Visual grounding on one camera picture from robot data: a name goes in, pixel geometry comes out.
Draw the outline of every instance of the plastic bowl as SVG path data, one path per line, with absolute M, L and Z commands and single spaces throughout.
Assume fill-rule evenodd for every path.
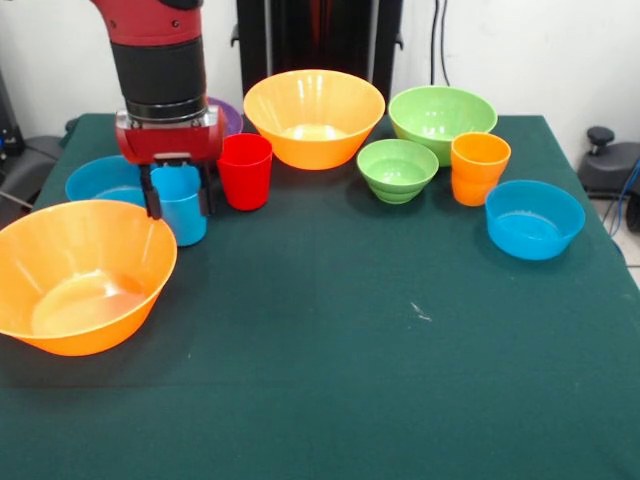
M 452 87 L 416 87 L 396 95 L 389 116 L 399 138 L 421 143 L 451 165 L 451 141 L 466 132 L 490 132 L 498 115 L 483 98 Z
M 244 111 L 284 163 L 325 170 L 348 162 L 382 118 L 382 94 L 365 80 L 329 70 L 265 78 L 247 92 Z
M 358 168 L 371 191 L 385 203 L 407 203 L 438 171 L 438 159 L 426 147 L 407 140 L 379 140 L 358 154 Z
M 144 323 L 176 257 L 169 226 L 128 203 L 27 215 L 0 231 L 0 333 L 58 355 L 114 347 Z
M 562 253 L 584 227 L 580 203 L 554 185 L 514 180 L 494 188 L 485 204 L 491 240 L 514 257 L 546 260 Z
M 217 105 L 224 112 L 224 116 L 227 119 L 227 131 L 225 136 L 235 135 L 242 132 L 244 128 L 244 121 L 242 115 L 235 108 L 229 105 L 227 102 L 223 102 L 217 98 L 209 97 L 209 105 Z
M 98 198 L 144 206 L 140 171 L 122 155 L 100 158 L 83 165 L 67 179 L 64 189 L 71 201 Z

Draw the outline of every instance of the blue cup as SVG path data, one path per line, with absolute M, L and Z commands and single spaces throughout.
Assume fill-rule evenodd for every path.
M 200 175 L 195 167 L 161 167 L 151 172 L 158 190 L 162 218 L 169 224 L 179 247 L 198 243 L 207 232 L 207 218 L 200 213 Z

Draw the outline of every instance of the plastic cup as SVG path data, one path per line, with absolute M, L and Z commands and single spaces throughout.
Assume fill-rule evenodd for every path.
M 200 176 L 195 167 L 162 167 L 151 172 L 158 190 L 162 218 L 169 224 L 179 247 L 198 243 L 207 232 L 207 218 L 200 213 Z
M 236 210 L 256 210 L 267 203 L 272 152 L 260 135 L 240 133 L 224 140 L 218 171 L 227 201 Z
M 451 185 L 462 205 L 484 205 L 507 168 L 511 147 L 490 133 L 463 133 L 451 143 Z

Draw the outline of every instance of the blue bowl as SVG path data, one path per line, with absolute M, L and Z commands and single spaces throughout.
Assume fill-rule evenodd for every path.
M 64 189 L 71 201 L 101 198 L 144 206 L 140 171 L 122 155 L 100 158 L 83 165 L 67 179 Z
M 547 260 L 562 253 L 584 227 L 582 205 L 544 182 L 514 180 L 494 188 L 485 203 L 491 240 L 514 257 Z

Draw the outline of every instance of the red robot arm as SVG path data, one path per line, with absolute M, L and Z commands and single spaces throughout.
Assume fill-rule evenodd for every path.
M 162 215 L 150 166 L 194 164 L 202 213 L 213 210 L 209 164 L 222 151 L 224 115 L 209 107 L 201 37 L 202 0 L 91 0 L 104 19 L 125 98 L 116 137 L 140 166 L 147 212 Z

